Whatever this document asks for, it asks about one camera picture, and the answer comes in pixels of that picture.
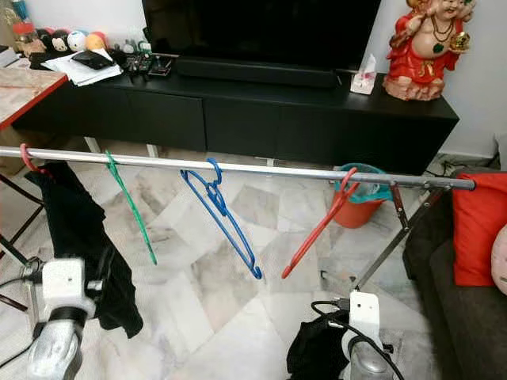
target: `paper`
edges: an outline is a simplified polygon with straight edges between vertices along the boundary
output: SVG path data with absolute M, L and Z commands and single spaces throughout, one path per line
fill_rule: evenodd
M 353 93 L 370 95 L 373 91 L 373 87 L 375 86 L 375 79 L 377 76 L 377 73 L 375 72 L 376 65 L 377 61 L 375 57 L 370 54 L 368 61 L 366 62 L 366 66 L 362 67 L 359 70 L 359 73 L 353 76 L 352 83 L 350 84 L 350 91 Z
M 105 49 L 95 49 L 93 51 L 112 61 L 112 58 Z M 100 70 L 92 69 L 72 59 L 72 57 L 78 53 L 80 53 L 80 51 L 64 57 L 51 59 L 41 65 L 53 71 L 62 71 L 67 74 L 67 77 L 77 86 L 91 85 L 102 79 L 120 75 L 123 72 L 117 64 Z

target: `pink cushion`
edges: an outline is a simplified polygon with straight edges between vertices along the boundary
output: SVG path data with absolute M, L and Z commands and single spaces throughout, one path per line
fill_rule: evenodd
M 498 289 L 507 295 L 507 226 L 500 230 L 493 244 L 491 276 Z

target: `white wall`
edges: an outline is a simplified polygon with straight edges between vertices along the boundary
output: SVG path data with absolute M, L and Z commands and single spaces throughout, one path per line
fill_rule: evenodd
M 141 37 L 146 25 L 141 0 L 26 0 L 37 26 L 100 30 L 112 42 Z M 405 0 L 383 0 L 372 31 L 368 53 L 386 72 L 388 41 L 396 20 L 408 13 Z M 475 18 L 467 24 L 471 51 L 462 56 L 455 73 L 447 74 L 444 96 L 461 121 L 442 151 L 490 157 L 495 131 L 507 131 L 507 14 L 506 0 L 478 0 Z
M 366 55 L 371 52 L 380 72 L 387 72 L 385 58 L 396 20 L 410 9 L 403 0 L 383 0 Z M 462 55 L 455 72 L 446 74 L 444 97 L 461 121 L 441 152 L 491 157 L 496 152 L 495 131 L 507 131 L 507 2 L 478 0 L 472 21 L 465 24 L 471 50 Z

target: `television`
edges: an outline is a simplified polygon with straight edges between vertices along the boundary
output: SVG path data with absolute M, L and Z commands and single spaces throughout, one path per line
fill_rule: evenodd
M 358 70 L 380 0 L 143 0 L 154 53 Z

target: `gray sofa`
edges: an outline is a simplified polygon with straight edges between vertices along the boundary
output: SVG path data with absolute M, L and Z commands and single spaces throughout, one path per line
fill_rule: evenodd
M 457 287 L 453 279 L 452 194 L 417 223 L 403 261 L 429 319 L 443 379 L 507 379 L 507 295 Z

